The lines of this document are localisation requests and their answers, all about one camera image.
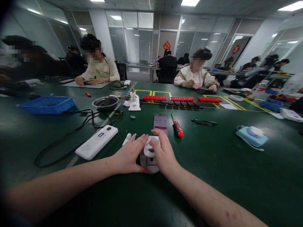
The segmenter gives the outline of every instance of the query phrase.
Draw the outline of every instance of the metal bowl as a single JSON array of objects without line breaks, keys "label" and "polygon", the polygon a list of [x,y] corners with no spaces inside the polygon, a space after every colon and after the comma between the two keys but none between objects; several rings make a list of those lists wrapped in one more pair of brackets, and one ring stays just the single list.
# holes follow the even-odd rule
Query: metal bowl
[{"label": "metal bowl", "polygon": [[97,111],[113,110],[117,107],[119,101],[116,96],[105,96],[93,101],[92,105],[97,108]]}]

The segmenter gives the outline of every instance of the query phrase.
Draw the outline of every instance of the eyeglasses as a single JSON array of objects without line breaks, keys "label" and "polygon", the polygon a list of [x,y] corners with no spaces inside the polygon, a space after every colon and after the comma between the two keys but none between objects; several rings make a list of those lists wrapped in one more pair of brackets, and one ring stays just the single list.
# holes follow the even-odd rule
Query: eyeglasses
[{"label": "eyeglasses", "polygon": [[219,125],[218,123],[213,122],[213,121],[204,121],[204,120],[200,120],[200,119],[192,119],[192,122],[194,124],[200,124],[200,125],[209,125],[209,126]]}]

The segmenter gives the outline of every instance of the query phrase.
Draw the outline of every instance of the ceiling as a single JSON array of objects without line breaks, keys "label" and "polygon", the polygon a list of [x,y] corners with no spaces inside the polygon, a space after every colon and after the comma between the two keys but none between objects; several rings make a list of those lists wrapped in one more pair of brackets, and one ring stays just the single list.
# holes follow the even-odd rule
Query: ceiling
[{"label": "ceiling", "polygon": [[45,0],[65,10],[115,9],[142,10],[178,14],[214,14],[253,18],[287,18],[294,12],[278,9],[298,0],[200,0],[196,7],[181,6],[182,0]]}]

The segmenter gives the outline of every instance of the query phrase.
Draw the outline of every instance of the white figurine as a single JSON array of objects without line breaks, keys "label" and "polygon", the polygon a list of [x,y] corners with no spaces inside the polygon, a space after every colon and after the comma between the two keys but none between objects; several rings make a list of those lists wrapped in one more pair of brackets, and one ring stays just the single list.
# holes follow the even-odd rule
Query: white figurine
[{"label": "white figurine", "polygon": [[129,111],[140,111],[140,101],[139,101],[139,96],[136,95],[136,93],[132,93],[130,92],[130,107],[129,107]]}]

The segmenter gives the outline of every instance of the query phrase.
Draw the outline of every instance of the water bottle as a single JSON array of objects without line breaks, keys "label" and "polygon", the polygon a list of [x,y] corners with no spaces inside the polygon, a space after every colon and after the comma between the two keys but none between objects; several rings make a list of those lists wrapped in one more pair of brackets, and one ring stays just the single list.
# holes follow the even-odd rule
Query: water bottle
[{"label": "water bottle", "polygon": [[261,95],[264,93],[268,82],[269,80],[262,80],[261,83],[256,84],[253,89],[247,94],[246,98],[251,100],[261,98]]}]

